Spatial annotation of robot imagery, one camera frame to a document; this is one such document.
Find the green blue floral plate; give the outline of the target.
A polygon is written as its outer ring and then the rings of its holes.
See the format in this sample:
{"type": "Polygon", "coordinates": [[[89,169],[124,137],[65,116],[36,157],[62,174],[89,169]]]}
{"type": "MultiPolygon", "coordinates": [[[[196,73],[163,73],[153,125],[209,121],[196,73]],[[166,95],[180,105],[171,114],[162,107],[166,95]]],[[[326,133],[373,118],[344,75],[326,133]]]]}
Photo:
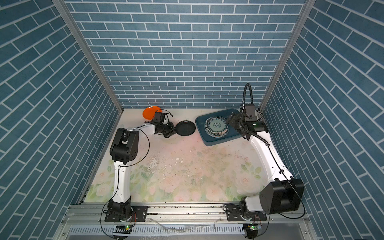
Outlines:
{"type": "Polygon", "coordinates": [[[229,131],[229,127],[225,118],[210,117],[206,120],[205,130],[210,135],[221,136],[229,131]]]}

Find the black plate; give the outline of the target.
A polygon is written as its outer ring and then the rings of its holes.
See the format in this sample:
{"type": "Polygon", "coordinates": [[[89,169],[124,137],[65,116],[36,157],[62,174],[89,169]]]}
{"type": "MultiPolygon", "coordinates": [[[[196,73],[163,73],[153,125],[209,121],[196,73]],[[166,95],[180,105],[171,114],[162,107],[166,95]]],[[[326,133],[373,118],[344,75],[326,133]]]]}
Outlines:
{"type": "Polygon", "coordinates": [[[180,136],[187,137],[192,135],[196,130],[196,125],[188,120],[180,121],[175,126],[176,133],[180,136]]]}

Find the orange plate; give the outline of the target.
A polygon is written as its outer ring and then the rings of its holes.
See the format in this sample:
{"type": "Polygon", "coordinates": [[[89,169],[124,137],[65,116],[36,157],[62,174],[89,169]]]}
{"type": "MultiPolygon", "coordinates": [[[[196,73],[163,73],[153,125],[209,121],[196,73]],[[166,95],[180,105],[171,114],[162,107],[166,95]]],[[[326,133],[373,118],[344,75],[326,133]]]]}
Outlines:
{"type": "Polygon", "coordinates": [[[144,109],[142,115],[146,120],[152,120],[155,116],[155,113],[161,113],[162,109],[157,106],[151,106],[144,109]]]}

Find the green rim plate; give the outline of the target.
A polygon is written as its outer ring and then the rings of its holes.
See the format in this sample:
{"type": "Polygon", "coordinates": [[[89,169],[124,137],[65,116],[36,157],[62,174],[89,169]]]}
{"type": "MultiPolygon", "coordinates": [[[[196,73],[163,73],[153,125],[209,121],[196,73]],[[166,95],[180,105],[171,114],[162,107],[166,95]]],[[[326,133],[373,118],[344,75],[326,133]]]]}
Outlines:
{"type": "Polygon", "coordinates": [[[229,129],[224,129],[222,131],[211,131],[209,129],[205,129],[206,133],[212,138],[223,138],[229,133],[229,129]]]}

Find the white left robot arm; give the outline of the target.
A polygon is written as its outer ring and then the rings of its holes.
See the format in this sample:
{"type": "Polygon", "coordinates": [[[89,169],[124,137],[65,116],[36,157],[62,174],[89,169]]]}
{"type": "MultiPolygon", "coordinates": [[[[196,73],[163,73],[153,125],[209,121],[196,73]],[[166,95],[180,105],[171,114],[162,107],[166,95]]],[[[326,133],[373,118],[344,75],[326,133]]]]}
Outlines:
{"type": "Polygon", "coordinates": [[[175,125],[170,121],[172,114],[167,110],[158,110],[151,121],[146,121],[132,129],[119,128],[110,148],[110,155],[115,167],[114,194],[109,200],[109,207],[130,204],[130,174],[132,162],[139,153],[140,134],[146,139],[150,135],[162,135],[169,138],[176,133],[175,125]]]}

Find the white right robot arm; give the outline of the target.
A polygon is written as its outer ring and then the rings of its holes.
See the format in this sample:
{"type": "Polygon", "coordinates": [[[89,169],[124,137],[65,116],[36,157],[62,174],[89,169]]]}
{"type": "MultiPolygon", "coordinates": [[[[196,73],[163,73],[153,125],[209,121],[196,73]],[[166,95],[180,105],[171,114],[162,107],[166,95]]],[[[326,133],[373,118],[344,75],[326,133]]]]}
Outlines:
{"type": "Polygon", "coordinates": [[[281,215],[297,211],[302,203],[305,185],[291,174],[281,160],[266,124],[246,122],[245,116],[235,112],[226,122],[254,147],[269,181],[257,195],[242,198],[241,214],[249,217],[258,212],[281,215]]]}

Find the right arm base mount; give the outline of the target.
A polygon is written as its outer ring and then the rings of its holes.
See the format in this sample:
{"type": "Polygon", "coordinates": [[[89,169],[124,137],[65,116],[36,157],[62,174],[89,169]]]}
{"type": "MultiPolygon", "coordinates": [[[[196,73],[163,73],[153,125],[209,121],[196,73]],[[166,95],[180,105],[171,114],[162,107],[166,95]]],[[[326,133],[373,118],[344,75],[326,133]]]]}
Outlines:
{"type": "Polygon", "coordinates": [[[250,212],[243,204],[224,204],[222,205],[222,209],[226,214],[227,221],[229,222],[262,222],[268,220],[265,212],[250,212]]]}

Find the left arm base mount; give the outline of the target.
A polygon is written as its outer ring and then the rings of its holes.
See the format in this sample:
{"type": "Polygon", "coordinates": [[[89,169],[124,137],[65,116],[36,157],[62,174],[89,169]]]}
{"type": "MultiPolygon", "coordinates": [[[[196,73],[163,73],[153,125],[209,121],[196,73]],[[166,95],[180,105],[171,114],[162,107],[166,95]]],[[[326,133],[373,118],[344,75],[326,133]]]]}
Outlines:
{"type": "Polygon", "coordinates": [[[104,221],[107,223],[145,222],[148,209],[148,206],[132,206],[131,199],[125,203],[109,200],[107,208],[103,210],[103,213],[106,214],[104,221]]]}

